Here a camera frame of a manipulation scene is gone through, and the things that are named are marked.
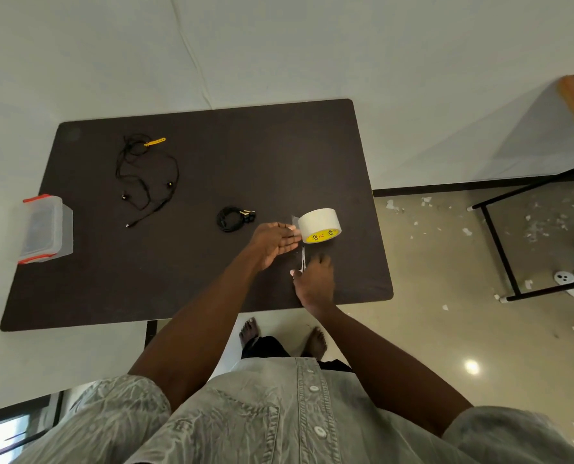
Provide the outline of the person's right hand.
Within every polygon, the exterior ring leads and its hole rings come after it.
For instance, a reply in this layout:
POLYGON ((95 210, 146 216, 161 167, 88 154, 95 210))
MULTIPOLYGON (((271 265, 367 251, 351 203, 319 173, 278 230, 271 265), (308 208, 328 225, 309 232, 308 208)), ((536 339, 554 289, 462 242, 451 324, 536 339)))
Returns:
POLYGON ((328 255, 315 254, 304 275, 292 281, 300 304, 314 318, 336 307, 334 268, 328 255))

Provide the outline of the person's left hand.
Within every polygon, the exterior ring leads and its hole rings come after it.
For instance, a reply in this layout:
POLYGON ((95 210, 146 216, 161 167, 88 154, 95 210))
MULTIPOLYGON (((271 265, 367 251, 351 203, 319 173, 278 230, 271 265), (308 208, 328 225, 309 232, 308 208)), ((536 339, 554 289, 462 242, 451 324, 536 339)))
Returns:
POLYGON ((280 235, 273 229, 274 223, 279 222, 260 224, 245 248, 259 272, 267 269, 277 256, 297 249, 302 240, 299 229, 298 235, 280 235))

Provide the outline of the white tape roll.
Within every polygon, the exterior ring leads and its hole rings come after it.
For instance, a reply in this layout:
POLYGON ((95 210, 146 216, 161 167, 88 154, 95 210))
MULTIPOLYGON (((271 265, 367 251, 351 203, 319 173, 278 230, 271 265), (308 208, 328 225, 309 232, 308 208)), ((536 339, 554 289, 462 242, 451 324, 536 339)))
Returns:
POLYGON ((335 209, 320 208, 295 218, 294 223, 305 244, 317 244, 336 238, 342 228, 335 209))

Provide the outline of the person's left forearm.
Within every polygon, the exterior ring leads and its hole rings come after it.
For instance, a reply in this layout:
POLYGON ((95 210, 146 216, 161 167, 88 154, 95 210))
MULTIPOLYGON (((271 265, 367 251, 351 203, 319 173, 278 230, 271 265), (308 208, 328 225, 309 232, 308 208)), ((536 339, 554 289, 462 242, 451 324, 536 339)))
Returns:
POLYGON ((266 250, 250 243, 152 339, 128 374, 151 380, 174 412, 216 368, 266 250))

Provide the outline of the person's right forearm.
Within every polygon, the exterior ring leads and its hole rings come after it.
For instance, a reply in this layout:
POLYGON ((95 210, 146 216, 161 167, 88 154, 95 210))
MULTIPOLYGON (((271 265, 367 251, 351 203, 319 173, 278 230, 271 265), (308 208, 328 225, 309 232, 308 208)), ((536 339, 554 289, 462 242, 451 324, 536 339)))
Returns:
POLYGON ((406 351, 331 303, 307 305, 334 340, 377 408, 441 437, 473 408, 461 393, 406 351))

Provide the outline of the person's right foot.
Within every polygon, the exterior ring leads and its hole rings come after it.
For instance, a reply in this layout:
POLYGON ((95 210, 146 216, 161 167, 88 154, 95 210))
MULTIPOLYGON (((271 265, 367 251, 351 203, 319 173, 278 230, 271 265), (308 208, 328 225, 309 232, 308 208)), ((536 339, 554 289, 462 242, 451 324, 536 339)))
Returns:
POLYGON ((316 361, 322 361, 325 353, 328 350, 328 345, 326 342, 325 335, 319 326, 315 326, 310 332, 304 349, 302 350, 300 357, 302 358, 314 358, 316 361))

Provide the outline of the person's foot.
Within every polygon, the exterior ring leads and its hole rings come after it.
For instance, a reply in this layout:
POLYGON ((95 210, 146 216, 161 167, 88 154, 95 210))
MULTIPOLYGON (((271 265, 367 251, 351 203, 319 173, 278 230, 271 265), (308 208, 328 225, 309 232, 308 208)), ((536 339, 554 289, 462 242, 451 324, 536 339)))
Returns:
POLYGON ((239 340, 242 347, 242 354, 250 350, 260 337, 260 329, 254 317, 249 318, 244 323, 240 333, 239 340))
POLYGON ((304 349, 302 350, 300 357, 302 358, 314 358, 316 361, 322 361, 325 353, 328 350, 328 345, 326 342, 325 335, 319 326, 315 326, 310 332, 304 349))

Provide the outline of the person's left foot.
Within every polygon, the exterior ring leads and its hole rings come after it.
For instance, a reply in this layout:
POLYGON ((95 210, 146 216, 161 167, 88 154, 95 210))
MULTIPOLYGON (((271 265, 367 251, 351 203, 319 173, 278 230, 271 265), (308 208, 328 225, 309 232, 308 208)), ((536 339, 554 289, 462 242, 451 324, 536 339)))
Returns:
POLYGON ((249 318, 244 323, 240 333, 239 340, 242 347, 242 354, 250 350, 260 337, 260 329, 254 317, 249 318))

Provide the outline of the black trousers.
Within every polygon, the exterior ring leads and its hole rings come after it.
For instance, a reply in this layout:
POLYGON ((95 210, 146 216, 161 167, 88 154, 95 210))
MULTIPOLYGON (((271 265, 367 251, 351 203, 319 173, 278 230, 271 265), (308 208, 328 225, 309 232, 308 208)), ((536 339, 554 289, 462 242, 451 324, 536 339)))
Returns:
MULTIPOLYGON (((293 358, 293 356, 284 349, 277 338, 273 336, 257 336, 245 343, 242 348, 241 359, 250 358, 293 358)), ((351 367, 338 359, 332 361, 317 360, 317 363, 322 370, 353 372, 351 367)))

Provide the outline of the grey denim shirt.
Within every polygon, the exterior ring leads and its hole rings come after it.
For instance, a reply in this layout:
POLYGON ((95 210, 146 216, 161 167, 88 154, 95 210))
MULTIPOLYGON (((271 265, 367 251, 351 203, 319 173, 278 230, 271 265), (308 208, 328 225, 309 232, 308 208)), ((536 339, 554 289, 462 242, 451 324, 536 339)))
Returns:
POLYGON ((313 359, 244 359, 176 411, 151 380, 93 384, 12 464, 574 464, 545 417, 479 406, 437 437, 313 359))

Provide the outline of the clear container with red clips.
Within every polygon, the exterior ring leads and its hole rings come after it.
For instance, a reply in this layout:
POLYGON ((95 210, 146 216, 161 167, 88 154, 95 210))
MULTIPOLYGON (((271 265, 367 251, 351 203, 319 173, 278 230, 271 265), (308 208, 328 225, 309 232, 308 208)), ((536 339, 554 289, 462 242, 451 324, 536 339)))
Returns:
POLYGON ((41 194, 23 200, 27 225, 18 265, 70 256, 74 250, 73 211, 62 198, 41 194))

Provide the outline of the window frame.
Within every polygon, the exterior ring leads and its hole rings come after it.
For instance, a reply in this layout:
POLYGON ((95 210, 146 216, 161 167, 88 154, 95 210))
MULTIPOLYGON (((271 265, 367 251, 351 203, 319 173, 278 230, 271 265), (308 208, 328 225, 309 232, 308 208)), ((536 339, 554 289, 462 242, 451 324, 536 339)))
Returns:
POLYGON ((0 464, 10 464, 62 417, 65 392, 0 408, 0 464))

